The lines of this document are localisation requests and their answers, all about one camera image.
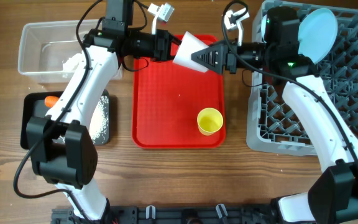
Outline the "pink plastic cup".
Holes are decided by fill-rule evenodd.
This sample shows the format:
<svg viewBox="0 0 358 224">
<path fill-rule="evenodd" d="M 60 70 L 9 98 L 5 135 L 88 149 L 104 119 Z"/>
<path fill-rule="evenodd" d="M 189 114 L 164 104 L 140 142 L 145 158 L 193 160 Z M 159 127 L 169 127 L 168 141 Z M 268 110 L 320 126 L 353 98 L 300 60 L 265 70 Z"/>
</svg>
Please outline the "pink plastic cup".
<svg viewBox="0 0 358 224">
<path fill-rule="evenodd" d="M 208 46 L 204 42 L 191 33 L 186 32 L 181 40 L 175 58 L 173 59 L 173 63 L 201 73 L 206 73 L 208 69 L 205 66 L 202 66 L 191 59 L 192 53 L 206 48 L 208 48 Z"/>
</svg>

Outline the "light blue bowl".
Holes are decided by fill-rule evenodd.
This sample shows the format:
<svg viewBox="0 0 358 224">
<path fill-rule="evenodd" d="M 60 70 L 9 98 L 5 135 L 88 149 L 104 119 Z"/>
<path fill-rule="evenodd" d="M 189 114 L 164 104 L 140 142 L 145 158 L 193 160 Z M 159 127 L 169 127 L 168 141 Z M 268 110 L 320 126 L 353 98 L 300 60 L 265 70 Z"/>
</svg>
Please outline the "light blue bowl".
<svg viewBox="0 0 358 224">
<path fill-rule="evenodd" d="M 267 25 L 267 15 L 264 15 L 264 17 L 261 20 L 261 27 L 260 27 L 262 42 L 266 42 L 265 41 L 266 25 Z"/>
</svg>

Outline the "yellow plastic cup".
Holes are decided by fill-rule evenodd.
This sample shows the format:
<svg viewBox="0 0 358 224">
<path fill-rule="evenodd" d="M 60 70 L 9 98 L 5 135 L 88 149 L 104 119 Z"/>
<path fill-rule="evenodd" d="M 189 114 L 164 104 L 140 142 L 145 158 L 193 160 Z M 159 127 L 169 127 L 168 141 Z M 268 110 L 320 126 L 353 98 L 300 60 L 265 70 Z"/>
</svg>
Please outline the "yellow plastic cup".
<svg viewBox="0 0 358 224">
<path fill-rule="evenodd" d="M 198 129 L 205 136 L 218 132 L 223 127 L 223 124 L 223 115 L 215 108 L 202 109 L 197 115 Z"/>
</svg>

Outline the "light blue plate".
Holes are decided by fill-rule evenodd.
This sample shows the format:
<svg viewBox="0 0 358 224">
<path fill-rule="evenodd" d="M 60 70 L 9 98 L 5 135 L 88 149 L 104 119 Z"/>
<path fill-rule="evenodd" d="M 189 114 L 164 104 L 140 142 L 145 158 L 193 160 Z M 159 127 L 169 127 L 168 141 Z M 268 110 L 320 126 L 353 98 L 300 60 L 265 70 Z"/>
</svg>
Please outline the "light blue plate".
<svg viewBox="0 0 358 224">
<path fill-rule="evenodd" d="M 314 64 L 317 64 L 333 47 L 337 29 L 337 19 L 328 8 L 320 8 L 308 14 L 299 27 L 298 53 L 309 57 Z"/>
</svg>

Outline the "white tissue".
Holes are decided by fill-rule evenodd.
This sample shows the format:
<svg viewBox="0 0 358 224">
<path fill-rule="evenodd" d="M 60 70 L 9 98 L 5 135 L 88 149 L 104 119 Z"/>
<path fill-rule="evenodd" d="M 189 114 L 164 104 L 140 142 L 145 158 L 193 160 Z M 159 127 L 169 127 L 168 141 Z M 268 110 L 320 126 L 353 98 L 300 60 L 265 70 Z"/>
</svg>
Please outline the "white tissue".
<svg viewBox="0 0 358 224">
<path fill-rule="evenodd" d="M 78 64 L 82 61 L 83 55 L 81 53 L 77 53 L 74 56 L 70 57 L 66 62 L 63 63 L 63 78 L 68 78 L 73 75 Z"/>
</svg>

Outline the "orange carrot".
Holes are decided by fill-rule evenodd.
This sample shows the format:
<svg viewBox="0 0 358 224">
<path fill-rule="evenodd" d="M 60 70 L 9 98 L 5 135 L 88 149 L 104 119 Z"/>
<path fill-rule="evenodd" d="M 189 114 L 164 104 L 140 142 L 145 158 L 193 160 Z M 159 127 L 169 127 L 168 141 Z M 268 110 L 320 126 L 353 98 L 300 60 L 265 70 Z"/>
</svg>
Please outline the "orange carrot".
<svg viewBox="0 0 358 224">
<path fill-rule="evenodd" d="M 59 101 L 59 97 L 57 96 L 47 96 L 44 99 L 44 104 L 46 107 L 48 108 L 52 108 L 53 106 L 55 106 L 55 104 Z"/>
</svg>

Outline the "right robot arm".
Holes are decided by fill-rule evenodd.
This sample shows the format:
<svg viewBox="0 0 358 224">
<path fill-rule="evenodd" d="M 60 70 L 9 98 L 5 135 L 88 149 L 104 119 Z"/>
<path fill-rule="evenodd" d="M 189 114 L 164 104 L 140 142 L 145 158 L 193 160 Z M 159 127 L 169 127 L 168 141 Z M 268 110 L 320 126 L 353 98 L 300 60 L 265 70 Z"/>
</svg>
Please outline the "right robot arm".
<svg viewBox="0 0 358 224">
<path fill-rule="evenodd" d="M 275 200 L 285 223 L 342 223 L 358 219 L 358 139 L 331 101 L 317 69 L 337 36 L 333 12 L 320 8 L 298 17 L 294 8 L 269 9 L 261 42 L 223 43 L 238 67 L 260 72 L 283 85 L 282 98 L 305 129 L 321 176 L 305 193 Z"/>
</svg>

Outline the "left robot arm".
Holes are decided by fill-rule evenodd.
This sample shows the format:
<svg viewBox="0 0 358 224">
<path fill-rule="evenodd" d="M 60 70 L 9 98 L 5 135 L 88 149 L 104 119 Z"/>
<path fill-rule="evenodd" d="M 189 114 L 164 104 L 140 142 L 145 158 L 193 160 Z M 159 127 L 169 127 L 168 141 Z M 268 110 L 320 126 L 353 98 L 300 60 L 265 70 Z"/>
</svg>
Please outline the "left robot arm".
<svg viewBox="0 0 358 224">
<path fill-rule="evenodd" d="M 27 122 L 28 152 L 24 162 L 55 186 L 73 206 L 75 223 L 113 223 L 109 200 L 94 179 L 98 154 L 89 127 L 98 101 L 112 77 L 125 67 L 124 58 L 173 61 L 195 71 L 206 67 L 195 62 L 195 54 L 206 44 L 186 33 L 175 37 L 153 28 L 145 33 L 134 27 L 132 1 L 108 1 L 106 14 L 84 37 L 78 37 L 82 61 L 57 102 L 45 116 Z"/>
</svg>

